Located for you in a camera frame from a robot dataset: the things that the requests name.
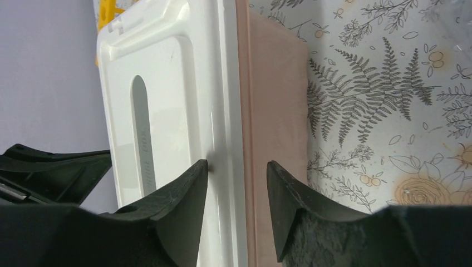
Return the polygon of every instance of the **black object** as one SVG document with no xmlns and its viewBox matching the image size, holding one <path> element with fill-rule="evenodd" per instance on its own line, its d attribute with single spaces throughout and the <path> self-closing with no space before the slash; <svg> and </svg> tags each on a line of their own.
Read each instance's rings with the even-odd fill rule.
<svg viewBox="0 0 472 267">
<path fill-rule="evenodd" d="M 471 206 L 342 206 L 267 165 L 277 259 L 285 267 L 472 266 Z"/>
<path fill-rule="evenodd" d="M 72 205 L 0 206 L 0 266 L 195 267 L 208 163 L 114 214 Z"/>
<path fill-rule="evenodd" d="M 110 168 L 109 150 L 53 154 L 16 144 L 0 155 L 0 198 L 80 204 Z"/>
</svg>

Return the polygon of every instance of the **floral tablecloth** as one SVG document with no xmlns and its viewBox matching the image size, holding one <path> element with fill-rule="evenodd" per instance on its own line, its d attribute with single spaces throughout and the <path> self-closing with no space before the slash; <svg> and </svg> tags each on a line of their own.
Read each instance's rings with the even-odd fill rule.
<svg viewBox="0 0 472 267">
<path fill-rule="evenodd" d="M 363 212 L 472 204 L 472 63 L 430 12 L 442 4 L 250 0 L 310 48 L 311 187 Z"/>
</svg>

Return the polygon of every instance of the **container lid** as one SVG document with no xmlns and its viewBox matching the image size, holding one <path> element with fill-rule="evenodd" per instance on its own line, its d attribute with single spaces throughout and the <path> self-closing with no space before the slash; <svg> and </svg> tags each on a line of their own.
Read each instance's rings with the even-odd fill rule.
<svg viewBox="0 0 472 267">
<path fill-rule="evenodd" d="M 247 266 L 234 0 L 140 0 L 99 33 L 119 206 L 210 165 L 199 266 Z"/>
</svg>

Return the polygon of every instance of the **yellow object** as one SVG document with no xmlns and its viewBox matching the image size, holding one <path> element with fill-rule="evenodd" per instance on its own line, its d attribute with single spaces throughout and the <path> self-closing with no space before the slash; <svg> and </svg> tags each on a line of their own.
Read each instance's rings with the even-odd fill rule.
<svg viewBox="0 0 472 267">
<path fill-rule="evenodd" d="M 115 14 L 121 14 L 125 12 L 124 9 L 116 7 L 116 0 L 100 0 L 99 4 L 99 24 L 97 25 L 98 31 L 110 23 L 114 18 Z M 98 66 L 99 61 L 95 57 L 95 64 Z"/>
</svg>

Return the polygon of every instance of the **plastic container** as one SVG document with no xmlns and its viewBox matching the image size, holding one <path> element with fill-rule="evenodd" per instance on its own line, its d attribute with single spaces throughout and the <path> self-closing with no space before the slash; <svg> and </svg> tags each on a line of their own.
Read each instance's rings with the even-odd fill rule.
<svg viewBox="0 0 472 267">
<path fill-rule="evenodd" d="M 234 0 L 140 0 L 99 33 L 119 207 L 210 163 L 199 266 L 247 266 Z"/>
</svg>

